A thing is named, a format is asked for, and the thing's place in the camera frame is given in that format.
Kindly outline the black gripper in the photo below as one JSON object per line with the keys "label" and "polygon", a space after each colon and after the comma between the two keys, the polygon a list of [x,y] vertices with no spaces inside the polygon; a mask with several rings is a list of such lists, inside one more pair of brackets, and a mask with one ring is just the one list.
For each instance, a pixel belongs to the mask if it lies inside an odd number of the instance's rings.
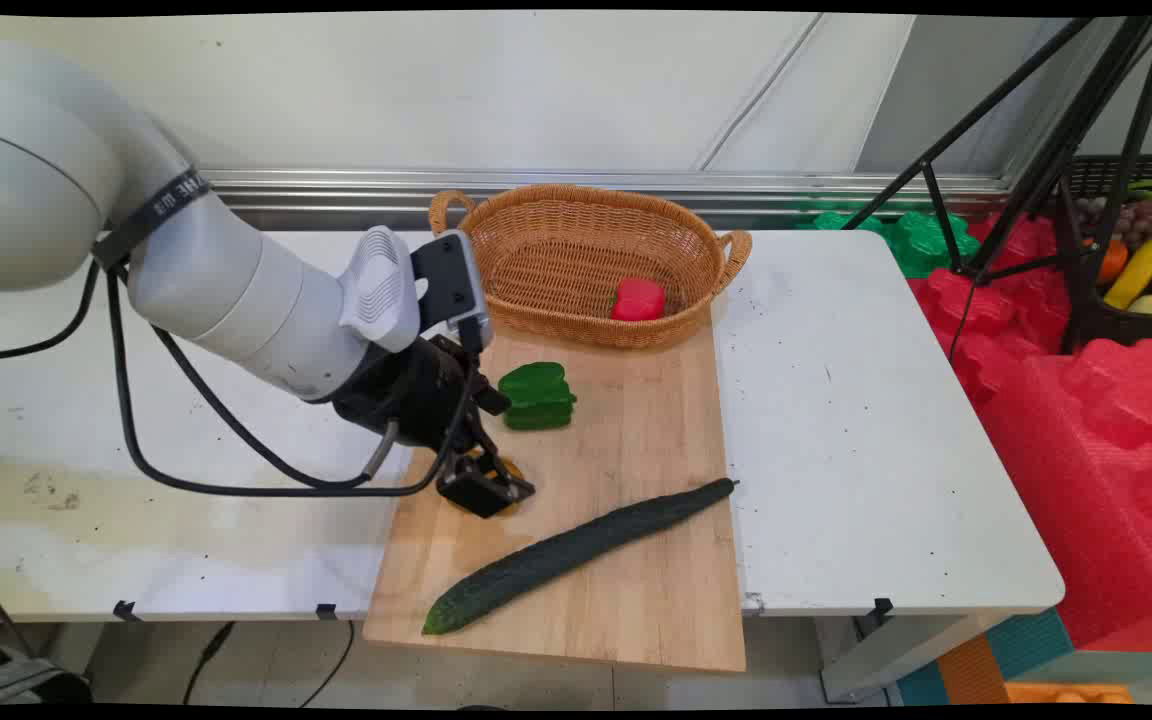
{"label": "black gripper", "polygon": [[[485,384],[484,376],[467,376],[467,353],[445,338],[416,338],[397,354],[371,344],[361,366],[334,392],[334,410],[340,418],[378,434],[385,432],[388,420],[397,420],[396,442],[408,447],[439,450],[450,430],[453,454],[468,452],[444,470],[435,480],[435,491],[460,509],[490,518],[499,506],[526,500],[535,486],[500,454],[480,418],[480,411],[506,414],[511,400]],[[458,416],[456,407],[465,387],[473,402],[467,401],[465,411]],[[471,435],[465,420],[473,406]]]}

